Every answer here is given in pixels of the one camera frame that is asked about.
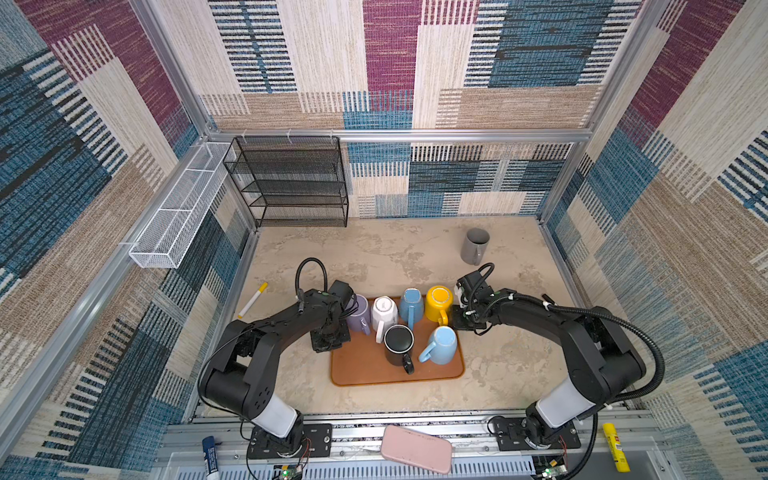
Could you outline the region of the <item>blue patterned mug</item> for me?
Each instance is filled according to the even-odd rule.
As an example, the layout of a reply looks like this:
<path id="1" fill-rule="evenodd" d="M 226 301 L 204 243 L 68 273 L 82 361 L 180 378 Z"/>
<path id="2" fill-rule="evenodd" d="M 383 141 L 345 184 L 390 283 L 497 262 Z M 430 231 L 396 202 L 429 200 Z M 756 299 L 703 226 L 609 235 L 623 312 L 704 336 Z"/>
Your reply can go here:
<path id="1" fill-rule="evenodd" d="M 399 315 L 402 321 L 411 330 L 424 316 L 424 299 L 416 288 L 408 288 L 400 298 Z"/>

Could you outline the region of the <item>black mug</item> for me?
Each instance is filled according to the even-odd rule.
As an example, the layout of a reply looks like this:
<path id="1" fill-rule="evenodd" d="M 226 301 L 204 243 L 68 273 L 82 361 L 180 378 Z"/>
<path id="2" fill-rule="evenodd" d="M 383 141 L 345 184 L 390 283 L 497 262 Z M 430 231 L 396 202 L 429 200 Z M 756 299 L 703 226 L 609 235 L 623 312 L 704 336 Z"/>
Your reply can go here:
<path id="1" fill-rule="evenodd" d="M 412 375 L 415 367 L 411 353 L 415 337 L 411 329 L 406 325 L 390 327 L 385 333 L 383 344 L 387 361 L 395 367 L 402 368 L 406 374 Z"/>

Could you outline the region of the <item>yellow white marker pen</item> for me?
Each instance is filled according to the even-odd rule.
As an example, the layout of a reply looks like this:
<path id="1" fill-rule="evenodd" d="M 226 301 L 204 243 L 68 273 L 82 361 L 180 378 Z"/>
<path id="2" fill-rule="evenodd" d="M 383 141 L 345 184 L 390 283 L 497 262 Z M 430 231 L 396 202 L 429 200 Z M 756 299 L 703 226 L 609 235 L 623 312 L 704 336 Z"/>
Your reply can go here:
<path id="1" fill-rule="evenodd" d="M 246 304 L 243 306 L 243 308 L 238 312 L 237 319 L 242 320 L 245 315 L 248 313 L 248 311 L 252 308 L 254 303 L 259 299 L 259 297 L 264 293 L 264 291 L 268 288 L 268 283 L 264 282 L 260 285 L 260 287 L 256 290 L 256 292 L 250 297 L 250 299 L 246 302 Z"/>

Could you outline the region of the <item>purple mug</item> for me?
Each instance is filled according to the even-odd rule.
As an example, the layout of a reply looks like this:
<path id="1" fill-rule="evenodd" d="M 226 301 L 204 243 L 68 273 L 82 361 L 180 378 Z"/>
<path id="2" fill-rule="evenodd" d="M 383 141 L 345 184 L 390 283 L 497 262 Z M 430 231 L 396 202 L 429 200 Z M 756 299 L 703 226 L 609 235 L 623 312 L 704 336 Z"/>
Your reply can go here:
<path id="1" fill-rule="evenodd" d="M 345 312 L 348 313 L 346 321 L 350 331 L 371 334 L 370 308 L 365 296 L 356 294 L 348 303 Z"/>

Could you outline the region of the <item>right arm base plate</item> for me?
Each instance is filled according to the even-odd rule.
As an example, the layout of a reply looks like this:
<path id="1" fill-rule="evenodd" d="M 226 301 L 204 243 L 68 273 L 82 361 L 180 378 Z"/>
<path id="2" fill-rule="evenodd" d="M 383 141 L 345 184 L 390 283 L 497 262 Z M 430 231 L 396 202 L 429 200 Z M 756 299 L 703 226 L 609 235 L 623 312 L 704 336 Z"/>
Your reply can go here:
<path id="1" fill-rule="evenodd" d="M 543 440 L 528 438 L 523 417 L 493 417 L 489 430 L 497 441 L 500 451 L 571 450 L 582 447 L 582 442 L 572 421 L 559 427 L 554 434 Z"/>

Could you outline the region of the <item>grey mug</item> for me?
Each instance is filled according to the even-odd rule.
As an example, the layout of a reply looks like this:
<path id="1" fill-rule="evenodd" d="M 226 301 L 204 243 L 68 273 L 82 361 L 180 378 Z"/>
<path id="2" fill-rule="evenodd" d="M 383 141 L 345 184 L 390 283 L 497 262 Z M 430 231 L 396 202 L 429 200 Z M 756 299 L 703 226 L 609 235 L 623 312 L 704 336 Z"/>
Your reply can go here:
<path id="1" fill-rule="evenodd" d="M 474 266 L 479 266 L 490 241 L 490 234 L 481 228 L 469 229 L 461 247 L 461 259 Z"/>

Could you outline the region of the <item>brown serving tray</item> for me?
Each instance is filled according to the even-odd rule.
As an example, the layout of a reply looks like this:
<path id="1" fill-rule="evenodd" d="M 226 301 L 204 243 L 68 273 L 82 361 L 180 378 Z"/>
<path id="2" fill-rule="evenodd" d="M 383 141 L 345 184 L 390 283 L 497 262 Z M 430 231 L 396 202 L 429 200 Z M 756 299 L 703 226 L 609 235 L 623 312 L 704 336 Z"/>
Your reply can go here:
<path id="1" fill-rule="evenodd" d="M 358 295 L 358 309 L 347 319 L 351 340 L 331 354 L 331 381 L 340 387 L 448 380 L 465 370 L 456 331 L 424 318 L 411 330 L 410 350 L 398 354 L 391 338 L 376 341 L 372 325 L 374 301 Z"/>

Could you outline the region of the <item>yellow marker right rail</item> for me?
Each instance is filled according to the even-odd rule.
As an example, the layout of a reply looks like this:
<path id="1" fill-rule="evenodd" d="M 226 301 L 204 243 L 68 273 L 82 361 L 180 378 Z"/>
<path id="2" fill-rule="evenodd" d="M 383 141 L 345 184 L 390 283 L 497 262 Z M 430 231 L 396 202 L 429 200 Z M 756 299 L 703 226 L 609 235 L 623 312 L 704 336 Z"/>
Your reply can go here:
<path id="1" fill-rule="evenodd" d="M 608 443 L 614 466 L 619 473 L 629 473 L 630 466 L 613 423 L 603 424 L 603 433 Z"/>

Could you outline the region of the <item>light blue mug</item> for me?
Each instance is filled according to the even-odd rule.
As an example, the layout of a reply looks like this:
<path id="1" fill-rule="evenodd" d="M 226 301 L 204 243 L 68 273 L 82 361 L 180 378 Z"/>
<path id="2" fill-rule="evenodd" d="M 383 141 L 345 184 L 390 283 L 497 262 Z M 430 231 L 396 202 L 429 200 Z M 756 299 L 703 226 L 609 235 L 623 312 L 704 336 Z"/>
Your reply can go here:
<path id="1" fill-rule="evenodd" d="M 447 365 L 453 360 L 457 348 L 456 332 L 451 327 L 440 326 L 430 334 L 427 345 L 418 359 L 420 363 L 432 362 L 437 365 Z"/>

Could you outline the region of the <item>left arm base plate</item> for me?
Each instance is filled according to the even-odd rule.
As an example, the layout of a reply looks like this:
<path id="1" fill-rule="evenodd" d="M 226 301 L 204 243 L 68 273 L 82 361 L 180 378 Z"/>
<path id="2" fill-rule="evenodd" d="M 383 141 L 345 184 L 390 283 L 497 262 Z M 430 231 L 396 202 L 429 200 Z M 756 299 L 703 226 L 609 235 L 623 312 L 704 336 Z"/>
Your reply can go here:
<path id="1" fill-rule="evenodd" d="M 310 458 L 330 456 L 333 426 L 330 423 L 303 424 L 295 427 L 286 438 L 279 438 L 255 426 L 252 429 L 246 458 L 266 460 L 296 458 L 302 455 Z"/>

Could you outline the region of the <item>white faceted mug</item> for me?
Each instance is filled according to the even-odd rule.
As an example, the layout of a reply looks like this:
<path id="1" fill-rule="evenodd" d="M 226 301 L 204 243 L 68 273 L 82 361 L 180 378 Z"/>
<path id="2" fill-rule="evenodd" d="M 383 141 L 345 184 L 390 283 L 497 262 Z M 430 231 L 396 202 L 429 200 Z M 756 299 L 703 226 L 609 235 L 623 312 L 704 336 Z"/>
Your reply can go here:
<path id="1" fill-rule="evenodd" d="M 381 344 L 386 331 L 398 322 L 396 302 L 388 296 L 377 297 L 371 306 L 371 321 L 375 330 L 375 341 Z"/>

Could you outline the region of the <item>blue white marker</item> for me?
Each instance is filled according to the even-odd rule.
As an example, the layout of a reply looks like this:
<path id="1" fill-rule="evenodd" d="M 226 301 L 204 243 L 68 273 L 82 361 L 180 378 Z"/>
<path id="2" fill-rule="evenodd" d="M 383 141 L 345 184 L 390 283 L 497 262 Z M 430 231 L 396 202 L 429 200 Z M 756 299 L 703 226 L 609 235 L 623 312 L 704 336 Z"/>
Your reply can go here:
<path id="1" fill-rule="evenodd" d="M 205 479 L 219 480 L 221 476 L 216 453 L 216 440 L 214 436 L 208 436 L 202 440 L 202 450 L 205 462 Z"/>

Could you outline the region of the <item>pink pouch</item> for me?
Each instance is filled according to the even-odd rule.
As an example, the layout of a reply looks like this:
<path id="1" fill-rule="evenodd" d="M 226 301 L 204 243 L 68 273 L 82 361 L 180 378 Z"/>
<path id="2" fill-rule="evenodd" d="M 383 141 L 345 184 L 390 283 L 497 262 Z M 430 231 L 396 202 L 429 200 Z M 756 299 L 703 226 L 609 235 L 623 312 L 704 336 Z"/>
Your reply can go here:
<path id="1" fill-rule="evenodd" d="M 381 455 L 391 461 L 447 475 L 452 469 L 453 446 L 442 438 L 395 425 L 382 437 Z"/>

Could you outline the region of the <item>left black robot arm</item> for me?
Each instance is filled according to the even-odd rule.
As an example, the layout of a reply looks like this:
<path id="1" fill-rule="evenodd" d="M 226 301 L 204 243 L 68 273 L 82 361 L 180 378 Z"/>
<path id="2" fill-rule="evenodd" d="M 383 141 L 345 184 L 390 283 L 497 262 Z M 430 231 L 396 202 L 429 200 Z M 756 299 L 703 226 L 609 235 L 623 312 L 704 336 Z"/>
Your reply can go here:
<path id="1" fill-rule="evenodd" d="M 252 439 L 265 441 L 280 456 L 306 444 L 302 415 L 275 393 L 281 354 L 305 334 L 317 353 L 351 340 L 347 318 L 354 290 L 341 280 L 329 283 L 327 276 L 321 289 L 303 290 L 300 277 L 309 263 L 327 272 L 319 259 L 304 259 L 294 277 L 296 302 L 262 320 L 230 322 L 197 380 L 202 401 L 252 424 Z"/>

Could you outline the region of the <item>black mesh shelf rack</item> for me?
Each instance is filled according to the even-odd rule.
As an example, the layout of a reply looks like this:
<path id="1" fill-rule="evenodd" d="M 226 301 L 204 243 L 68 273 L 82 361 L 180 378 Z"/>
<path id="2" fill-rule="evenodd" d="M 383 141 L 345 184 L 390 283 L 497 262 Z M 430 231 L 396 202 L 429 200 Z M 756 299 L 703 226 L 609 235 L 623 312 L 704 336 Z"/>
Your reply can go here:
<path id="1" fill-rule="evenodd" d="M 345 227 L 349 195 L 335 136 L 234 138 L 223 165 L 259 227 Z"/>

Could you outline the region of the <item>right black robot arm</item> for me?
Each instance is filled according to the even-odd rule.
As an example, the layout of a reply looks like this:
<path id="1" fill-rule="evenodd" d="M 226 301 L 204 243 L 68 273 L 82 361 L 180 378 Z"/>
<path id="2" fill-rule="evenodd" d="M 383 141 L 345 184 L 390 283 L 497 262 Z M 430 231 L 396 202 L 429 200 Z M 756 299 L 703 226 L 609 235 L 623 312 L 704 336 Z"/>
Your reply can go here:
<path id="1" fill-rule="evenodd" d="M 516 327 L 560 346 L 566 379 L 532 403 L 521 421 L 531 447 L 547 448 L 573 420 L 660 386 L 666 370 L 663 353 L 639 327 L 603 307 L 566 307 L 547 295 L 495 290 L 487 283 L 494 268 L 489 262 L 457 280 L 459 304 L 452 308 L 449 325 L 478 336 L 499 325 Z"/>

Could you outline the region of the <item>yellow mug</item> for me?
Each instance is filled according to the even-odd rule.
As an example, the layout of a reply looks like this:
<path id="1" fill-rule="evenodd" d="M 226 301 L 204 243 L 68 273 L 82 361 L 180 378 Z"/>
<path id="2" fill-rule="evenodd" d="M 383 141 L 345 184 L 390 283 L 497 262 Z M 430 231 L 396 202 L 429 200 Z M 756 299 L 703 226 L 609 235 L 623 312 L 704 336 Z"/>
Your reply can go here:
<path id="1" fill-rule="evenodd" d="M 436 285 L 431 287 L 425 296 L 425 317 L 440 325 L 449 325 L 449 313 L 453 304 L 453 293 L 447 287 Z"/>

